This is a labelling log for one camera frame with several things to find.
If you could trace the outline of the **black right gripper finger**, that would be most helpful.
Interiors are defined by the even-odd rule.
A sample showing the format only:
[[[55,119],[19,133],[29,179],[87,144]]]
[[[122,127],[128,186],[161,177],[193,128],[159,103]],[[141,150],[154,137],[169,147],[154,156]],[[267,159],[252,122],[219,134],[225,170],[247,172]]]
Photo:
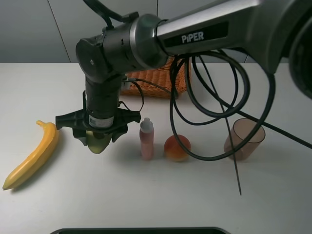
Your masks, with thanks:
[[[112,142],[115,143],[117,141],[117,139],[119,137],[121,137],[122,135],[126,134],[128,131],[127,130],[117,130],[117,131],[114,131],[112,133]]]

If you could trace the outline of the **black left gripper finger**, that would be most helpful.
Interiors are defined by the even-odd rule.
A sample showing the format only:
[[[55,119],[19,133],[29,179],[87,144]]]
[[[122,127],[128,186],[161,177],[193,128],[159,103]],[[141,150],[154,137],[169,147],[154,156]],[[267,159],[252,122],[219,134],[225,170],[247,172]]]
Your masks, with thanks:
[[[83,146],[87,146],[86,131],[74,129],[74,138],[82,142]]]

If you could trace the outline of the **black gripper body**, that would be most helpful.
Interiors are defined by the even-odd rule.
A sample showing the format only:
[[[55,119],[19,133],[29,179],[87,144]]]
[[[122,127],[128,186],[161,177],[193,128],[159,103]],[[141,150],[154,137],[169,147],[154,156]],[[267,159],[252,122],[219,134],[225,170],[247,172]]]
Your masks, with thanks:
[[[103,83],[96,83],[85,78],[83,109],[56,116],[56,128],[63,127],[100,133],[112,134],[117,130],[128,130],[131,122],[141,121],[140,111],[119,108],[119,96],[125,75],[116,75]]]

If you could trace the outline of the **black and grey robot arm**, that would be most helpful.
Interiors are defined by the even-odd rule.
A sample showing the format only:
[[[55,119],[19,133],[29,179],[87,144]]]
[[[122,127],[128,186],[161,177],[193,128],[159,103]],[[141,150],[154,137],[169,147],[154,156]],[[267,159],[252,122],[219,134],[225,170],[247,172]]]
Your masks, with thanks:
[[[219,0],[170,20],[138,12],[122,16],[98,0],[86,5],[107,26],[76,45],[86,81],[83,109],[56,117],[58,129],[71,128],[81,141],[87,131],[112,134],[116,140],[128,123],[139,122],[139,112],[118,108],[126,74],[160,68],[170,56],[222,58],[219,49],[234,49],[250,55],[268,74],[287,57],[296,86],[312,95],[309,0]]]

